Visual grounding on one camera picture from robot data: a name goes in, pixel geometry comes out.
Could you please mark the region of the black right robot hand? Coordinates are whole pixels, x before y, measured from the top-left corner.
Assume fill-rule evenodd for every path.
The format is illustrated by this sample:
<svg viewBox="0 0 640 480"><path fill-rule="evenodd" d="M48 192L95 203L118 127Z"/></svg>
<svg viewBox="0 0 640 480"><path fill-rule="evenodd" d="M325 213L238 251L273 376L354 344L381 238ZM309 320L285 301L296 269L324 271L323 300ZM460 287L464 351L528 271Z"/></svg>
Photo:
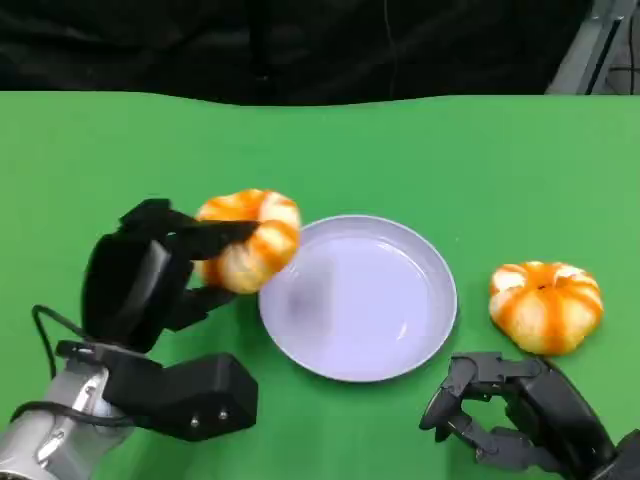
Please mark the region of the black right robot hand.
<svg viewBox="0 0 640 480"><path fill-rule="evenodd" d="M462 408L466 400L494 397L505 400L511 428L486 430ZM537 466L565 479L587 479L616 457L595 411L561 370L539 356L452 355L419 427L434 431L438 443L459 438L480 464L515 471Z"/></svg>

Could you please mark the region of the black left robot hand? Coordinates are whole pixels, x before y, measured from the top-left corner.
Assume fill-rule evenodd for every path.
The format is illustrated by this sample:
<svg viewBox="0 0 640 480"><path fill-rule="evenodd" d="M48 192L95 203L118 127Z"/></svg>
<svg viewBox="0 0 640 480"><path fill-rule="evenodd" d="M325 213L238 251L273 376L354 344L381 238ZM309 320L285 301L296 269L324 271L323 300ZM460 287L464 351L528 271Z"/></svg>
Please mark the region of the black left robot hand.
<svg viewBox="0 0 640 480"><path fill-rule="evenodd" d="M198 221L167 199L146 199L96 243L85 272L81 324L88 337L147 353L164 330L207 318L235 297L188 286L196 262L213 260L257 229L251 220Z"/></svg>

